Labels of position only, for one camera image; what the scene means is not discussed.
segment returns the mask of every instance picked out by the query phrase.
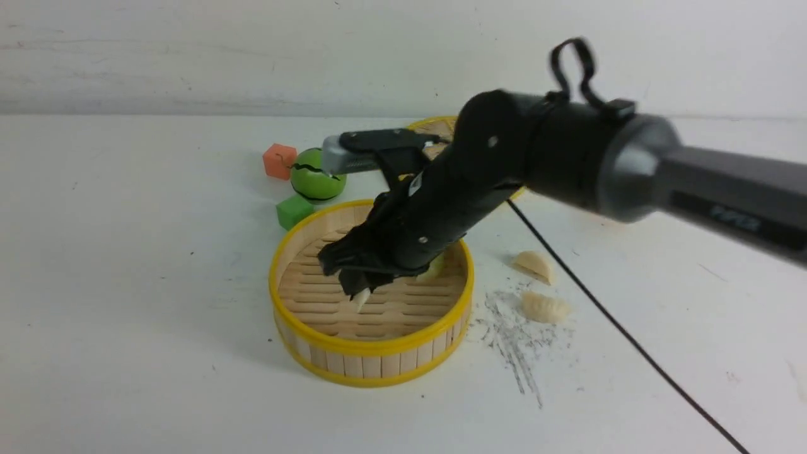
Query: green apple toy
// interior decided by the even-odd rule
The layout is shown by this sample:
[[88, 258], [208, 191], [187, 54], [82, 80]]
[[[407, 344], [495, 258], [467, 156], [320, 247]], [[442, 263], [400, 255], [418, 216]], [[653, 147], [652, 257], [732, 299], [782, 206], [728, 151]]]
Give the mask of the green apple toy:
[[299, 154], [291, 167], [291, 186], [308, 200], [324, 202], [340, 195], [347, 175], [329, 175], [322, 171], [322, 149], [310, 148]]

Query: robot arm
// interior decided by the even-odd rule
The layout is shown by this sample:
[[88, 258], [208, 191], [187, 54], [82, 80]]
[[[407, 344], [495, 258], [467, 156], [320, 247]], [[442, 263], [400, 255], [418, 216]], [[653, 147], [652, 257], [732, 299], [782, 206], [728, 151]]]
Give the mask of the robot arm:
[[[566, 44], [583, 64], [586, 103], [570, 101], [558, 62]], [[364, 223], [322, 249], [324, 274], [339, 271], [350, 296], [419, 275], [521, 186], [617, 221], [663, 210], [807, 264], [807, 166], [682, 145], [664, 118], [638, 114], [623, 99], [601, 101], [580, 38], [555, 48], [550, 63], [561, 91], [476, 95], [453, 143], [431, 162], [422, 150], [438, 138], [408, 130], [326, 139], [326, 171], [381, 168], [390, 191]]]

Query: green cube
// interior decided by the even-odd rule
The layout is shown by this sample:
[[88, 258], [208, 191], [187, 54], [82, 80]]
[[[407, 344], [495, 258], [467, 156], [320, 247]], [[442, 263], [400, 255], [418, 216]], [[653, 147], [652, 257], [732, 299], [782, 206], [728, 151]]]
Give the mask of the green cube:
[[280, 202], [277, 206], [278, 222], [286, 229], [291, 230], [303, 219], [309, 217], [314, 212], [314, 205], [305, 200], [300, 194]]

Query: black wire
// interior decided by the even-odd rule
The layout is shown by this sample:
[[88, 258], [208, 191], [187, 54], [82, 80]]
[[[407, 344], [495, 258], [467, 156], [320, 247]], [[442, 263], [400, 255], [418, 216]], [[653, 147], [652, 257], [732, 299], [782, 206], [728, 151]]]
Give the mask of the black wire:
[[580, 287], [580, 290], [583, 290], [583, 293], [585, 293], [586, 296], [588, 296], [588, 299], [590, 299], [592, 301], [592, 303], [594, 303], [594, 305], [597, 306], [597, 308], [600, 310], [600, 312], [602, 312], [602, 314], [608, 319], [608, 321], [611, 322], [611, 324], [614, 325], [614, 327], [617, 328], [617, 330], [619, 330], [619, 332], [622, 333], [622, 335], [625, 336], [626, 339], [628, 339], [628, 342], [631, 345], [633, 345], [633, 348], [635, 348], [639, 352], [639, 355], [642, 355], [642, 358], [644, 358], [645, 361], [647, 361], [650, 364], [650, 366], [653, 369], [655, 369], [655, 371], [658, 372], [659, 375], [670, 386], [672, 386], [672, 388], [681, 397], [683, 397], [684, 400], [687, 401], [687, 403], [693, 409], [695, 409], [696, 412], [698, 412], [698, 414], [700, 414], [700, 416], [702, 416], [709, 424], [712, 425], [712, 427], [714, 427], [718, 432], [720, 432], [720, 435], [723, 435], [723, 438], [725, 438], [726, 441], [731, 443], [734, 446], [734, 448], [737, 449], [737, 451], [741, 452], [742, 454], [750, 454], [748, 452], [748, 450], [745, 449], [745, 447], [742, 446], [742, 444], [740, 444], [740, 442], [737, 441], [737, 439], [735, 439], [726, 429], [723, 428], [723, 426], [720, 425], [719, 422], [717, 422], [715, 420], [715, 418], [712, 417], [711, 414], [707, 413], [706, 410], [704, 410], [700, 405], [698, 405], [698, 403], [695, 402], [694, 399], [689, 397], [689, 394], [687, 394], [687, 392], [684, 391], [675, 382], [675, 380], [673, 380], [672, 377], [669, 376], [669, 374], [664, 372], [664, 369], [662, 369], [661, 366], [659, 366], [655, 362], [655, 360], [653, 360], [653, 358], [650, 357], [650, 355], [647, 353], [647, 351], [645, 351], [644, 347], [642, 347], [639, 344], [639, 342], [635, 338], [633, 338], [633, 336], [630, 335], [630, 333], [625, 328], [623, 328], [622, 325], [619, 322], [617, 322], [616, 318], [614, 318], [613, 315], [611, 315], [611, 313], [608, 312], [608, 310], [600, 303], [600, 301], [597, 300], [596, 297], [588, 290], [586, 285], [583, 284], [583, 281], [581, 281], [577, 277], [577, 275], [575, 275], [575, 273], [573, 273], [571, 271], [571, 269], [566, 265], [566, 263], [563, 262], [563, 260], [560, 258], [560, 256], [558, 256], [558, 254], [555, 253], [554, 249], [552, 249], [552, 246], [550, 246], [549, 243], [546, 242], [544, 237], [535, 229], [533, 224], [527, 219], [527, 217], [516, 206], [516, 204], [514, 204], [512, 202], [512, 200], [510, 200], [510, 199], [508, 199], [507, 203], [508, 203], [508, 205], [510, 205], [510, 208], [512, 208], [512, 210], [518, 215], [518, 217], [521, 218], [521, 221], [524, 222], [524, 224], [527, 226], [529, 231], [532, 232], [533, 235], [535, 235], [535, 238], [537, 238], [538, 241], [540, 241], [541, 244], [546, 248], [546, 250], [549, 251], [550, 255], [552, 255], [552, 258], [555, 259], [556, 262], [558, 262], [558, 265], [560, 265], [560, 267], [563, 268], [563, 270], [571, 277], [571, 279], [575, 281], [575, 284], [577, 284], [577, 286]]

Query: orange cube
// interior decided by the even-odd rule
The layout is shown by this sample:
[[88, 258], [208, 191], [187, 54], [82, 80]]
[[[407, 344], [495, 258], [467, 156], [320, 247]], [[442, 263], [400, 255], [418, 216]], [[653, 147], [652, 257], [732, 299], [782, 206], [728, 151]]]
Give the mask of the orange cube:
[[297, 159], [297, 149], [293, 146], [272, 144], [263, 153], [263, 168], [266, 174], [276, 179], [288, 180], [291, 177], [291, 165]]

